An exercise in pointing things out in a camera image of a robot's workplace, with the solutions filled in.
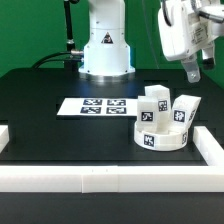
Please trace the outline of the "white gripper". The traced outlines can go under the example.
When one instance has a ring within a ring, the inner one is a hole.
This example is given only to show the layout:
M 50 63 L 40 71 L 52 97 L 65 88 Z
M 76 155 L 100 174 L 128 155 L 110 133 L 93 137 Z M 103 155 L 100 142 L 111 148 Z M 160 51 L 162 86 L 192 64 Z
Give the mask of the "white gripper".
M 195 55 L 199 50 L 203 49 L 203 68 L 214 68 L 212 42 L 224 36 L 224 3 L 221 0 L 161 0 L 158 26 L 165 58 L 182 60 L 190 83 L 199 82 L 201 78 Z

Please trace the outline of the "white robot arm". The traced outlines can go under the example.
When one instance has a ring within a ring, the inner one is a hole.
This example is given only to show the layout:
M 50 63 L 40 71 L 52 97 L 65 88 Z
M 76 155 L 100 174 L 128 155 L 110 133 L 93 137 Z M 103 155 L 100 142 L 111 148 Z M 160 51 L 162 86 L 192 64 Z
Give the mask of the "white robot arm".
M 98 80 L 132 74 L 130 46 L 125 41 L 124 0 L 88 0 L 90 37 L 79 72 Z M 197 53 L 204 66 L 215 65 L 214 41 L 224 36 L 221 0 L 160 0 L 158 27 L 162 51 L 169 61 L 180 61 L 188 77 L 200 80 Z

